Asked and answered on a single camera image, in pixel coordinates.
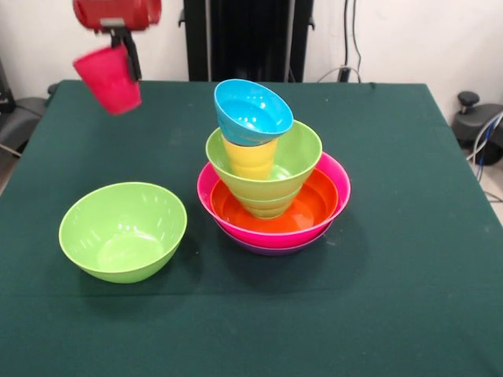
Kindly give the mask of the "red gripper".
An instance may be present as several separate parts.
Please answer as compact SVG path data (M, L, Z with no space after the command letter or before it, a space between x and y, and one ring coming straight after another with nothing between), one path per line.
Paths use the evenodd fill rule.
M123 37L111 31L111 47L123 44L127 50L127 63L131 80L142 78L138 51L130 31L144 31L160 22L161 0L75 0L72 2L77 20L92 31L105 31L124 27Z

